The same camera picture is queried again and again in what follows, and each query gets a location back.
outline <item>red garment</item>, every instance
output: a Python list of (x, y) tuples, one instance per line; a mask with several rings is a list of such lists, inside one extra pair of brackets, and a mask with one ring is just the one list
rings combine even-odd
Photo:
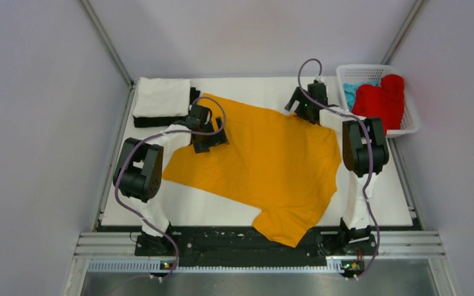
[(404, 79), (390, 74), (381, 79), (381, 87), (361, 85), (352, 113), (381, 118), (385, 134), (388, 130), (399, 130), (404, 115)]

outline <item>gray wall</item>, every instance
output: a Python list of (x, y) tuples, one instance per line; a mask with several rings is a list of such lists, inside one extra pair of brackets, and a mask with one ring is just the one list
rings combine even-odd
[(327, 75), (378, 63), (414, 0), (91, 0), (132, 78)]
[(474, 1), (430, 1), (393, 65), (422, 119), (399, 140), (419, 206), (474, 295)]
[(0, 295), (60, 295), (127, 97), (76, 0), (0, 0)]

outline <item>laundry basket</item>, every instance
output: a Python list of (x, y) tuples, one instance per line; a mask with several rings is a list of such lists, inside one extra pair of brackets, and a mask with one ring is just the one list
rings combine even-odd
[[(389, 74), (399, 74), (395, 68), (387, 65), (342, 65), (337, 68), (337, 78), (339, 80), (339, 91), (341, 93), (341, 107), (347, 109), (346, 95), (344, 93), (344, 83), (358, 84), (366, 81), (376, 81), (378, 84), (381, 78)], [(389, 129), (387, 138), (395, 138), (403, 134), (412, 134), (418, 130), (417, 110), (404, 91), (404, 115), (402, 116), (400, 129)]]

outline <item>orange t-shirt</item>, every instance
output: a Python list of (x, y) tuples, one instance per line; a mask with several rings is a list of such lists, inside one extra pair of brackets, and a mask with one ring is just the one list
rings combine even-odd
[[(271, 241), (297, 246), (337, 190), (341, 155), (335, 132), (296, 116), (206, 96), (226, 111), (230, 143), (201, 154), (193, 146), (178, 149), (162, 177), (260, 208), (253, 227)], [(199, 104), (209, 107), (213, 118), (222, 116), (213, 102)]]

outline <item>metal floor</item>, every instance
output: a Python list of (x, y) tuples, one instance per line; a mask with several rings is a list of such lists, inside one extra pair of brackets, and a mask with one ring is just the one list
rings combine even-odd
[(359, 282), (337, 274), (176, 274), (172, 281), (139, 278), (108, 294), (134, 274), (88, 273), (81, 296), (121, 295), (438, 295), (428, 260), (381, 260)]

